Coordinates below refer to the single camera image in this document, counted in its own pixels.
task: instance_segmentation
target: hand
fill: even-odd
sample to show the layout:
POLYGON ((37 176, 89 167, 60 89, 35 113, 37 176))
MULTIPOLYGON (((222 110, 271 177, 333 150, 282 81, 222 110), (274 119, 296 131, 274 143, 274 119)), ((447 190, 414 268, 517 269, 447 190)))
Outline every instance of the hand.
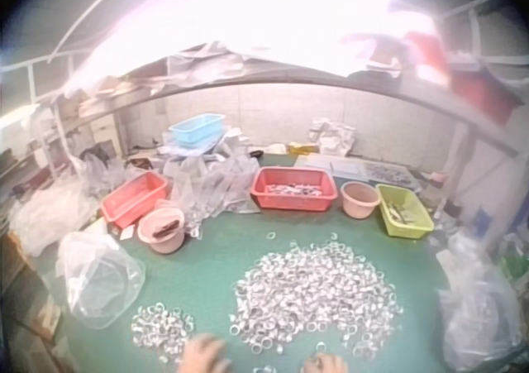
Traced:
POLYGON ((212 334, 194 337, 183 350, 179 373, 225 373, 231 365, 229 359, 220 358, 225 344, 212 334))
POLYGON ((348 367, 341 357, 334 354, 316 354, 305 361, 303 373, 347 373, 348 367))

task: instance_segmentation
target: pile of metal rings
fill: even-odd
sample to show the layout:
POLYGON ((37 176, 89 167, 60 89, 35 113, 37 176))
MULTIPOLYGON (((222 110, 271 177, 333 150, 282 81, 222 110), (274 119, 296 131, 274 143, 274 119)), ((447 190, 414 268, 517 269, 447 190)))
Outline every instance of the pile of metal rings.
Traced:
POLYGON ((252 373, 278 373, 278 370, 271 365, 266 365, 264 367, 254 367, 252 373))
POLYGON ((301 331, 325 332, 335 324, 354 356, 374 358, 395 330, 393 318, 403 313, 395 286, 365 256, 336 241, 290 246, 285 254, 262 257, 235 283, 230 334, 255 354, 271 348, 282 354, 301 331))
POLYGON ((169 311, 162 303, 138 308, 132 317, 132 341, 138 347, 157 348, 160 362, 180 363, 186 341, 195 330, 194 318, 180 308, 169 311))
POLYGON ((319 197, 322 195, 322 187, 310 184, 269 184, 265 192, 278 195, 310 195, 319 197))

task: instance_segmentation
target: ceiling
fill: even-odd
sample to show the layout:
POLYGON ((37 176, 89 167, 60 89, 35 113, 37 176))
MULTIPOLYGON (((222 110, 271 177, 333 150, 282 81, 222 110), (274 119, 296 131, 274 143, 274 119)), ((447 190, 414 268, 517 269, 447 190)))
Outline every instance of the ceiling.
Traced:
MULTIPOLYGON (((48 55, 95 0, 25 0, 4 27, 3 64, 48 55)), ((62 50, 94 46, 130 10, 146 0, 103 0, 76 28, 62 50)), ((431 15, 472 0, 394 0, 431 15)))
MULTIPOLYGON (((2 66, 51 54, 69 28, 95 1, 21 0, 2 24, 2 66)), ((147 0, 102 0, 75 28, 60 50, 93 48, 120 19, 145 1, 147 0)), ((473 0, 392 0, 392 7, 441 17, 455 7, 471 1, 473 0)), ((484 55, 526 55, 529 51, 529 33, 516 21, 517 12, 509 7, 507 2, 491 0, 478 8, 477 12, 483 18, 482 39, 494 42, 493 48, 484 51, 484 55), (505 30, 485 25, 485 18, 494 18, 496 23, 506 25, 505 30), (507 33, 518 34, 514 38, 515 43, 509 46, 504 43, 507 33)), ((465 12, 441 23, 447 50, 471 49, 468 24, 469 18, 465 12), (461 31, 462 24, 466 27, 465 32, 461 31)), ((35 66, 36 77, 44 80, 40 81, 41 90, 37 84, 36 95, 57 89, 64 84, 67 71, 66 60, 62 59, 54 60, 52 65, 35 66)), ((500 75, 506 78, 523 78, 527 77, 527 72, 526 68, 516 68, 514 73, 507 69, 505 72, 500 71, 500 75)), ((29 103, 27 79, 26 69, 2 74, 2 112, 29 103)))

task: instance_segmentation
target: green table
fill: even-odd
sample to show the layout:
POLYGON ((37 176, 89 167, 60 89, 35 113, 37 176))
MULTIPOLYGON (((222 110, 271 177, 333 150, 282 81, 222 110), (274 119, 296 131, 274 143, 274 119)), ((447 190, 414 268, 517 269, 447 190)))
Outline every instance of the green table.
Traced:
MULTIPOLYGON (((292 159, 271 160, 268 156, 264 164, 291 165, 292 159)), ((447 284, 427 244, 388 237, 378 210, 371 218, 357 221, 348 218, 339 205, 336 202, 327 213, 223 213, 204 222, 202 240, 188 241, 169 256, 155 254, 136 239, 123 241, 131 256, 146 265, 146 280, 138 299, 110 327, 99 331, 86 328, 65 313, 57 335, 68 337, 70 350, 83 371, 174 371, 174 366, 157 360, 155 351, 137 348, 131 341, 131 317, 138 307, 160 301, 192 314, 199 332, 211 332, 227 339, 226 355, 233 360, 237 372, 249 373, 256 366, 268 364, 275 366, 279 373, 297 372, 320 341, 327 344, 329 351, 342 355, 349 362, 351 372, 447 371, 442 356, 441 313, 436 293, 447 284), (277 233, 273 241, 266 237, 272 231, 277 233), (324 333, 299 334, 285 346, 282 356, 272 350, 258 356, 252 354, 239 337, 228 333, 228 314, 236 311, 234 282, 262 255, 271 251, 286 252, 292 240, 300 246, 309 246, 312 242, 323 244, 331 232, 336 232, 338 241, 351 246, 355 253, 365 255, 385 273, 386 280, 396 285, 404 314, 394 323, 401 324, 403 330, 389 338, 374 361, 354 359, 340 344, 341 336, 335 328, 324 333)), ((50 261, 45 254, 43 258, 50 261)))

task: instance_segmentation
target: pink plastic basket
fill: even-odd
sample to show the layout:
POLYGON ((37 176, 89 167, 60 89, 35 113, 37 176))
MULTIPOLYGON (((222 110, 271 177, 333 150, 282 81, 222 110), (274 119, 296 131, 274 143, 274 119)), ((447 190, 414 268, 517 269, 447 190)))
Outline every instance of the pink plastic basket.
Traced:
POLYGON ((257 172, 251 187, 251 194, 257 198, 262 208, 308 210, 322 212, 327 210, 338 197, 336 185, 324 170, 264 167, 257 172), (322 187, 322 195, 277 195, 265 192, 271 184, 309 184, 322 187))
POLYGON ((155 172, 146 172, 107 195, 101 210, 108 222, 125 228, 148 213, 158 199, 166 197, 167 180, 155 172))

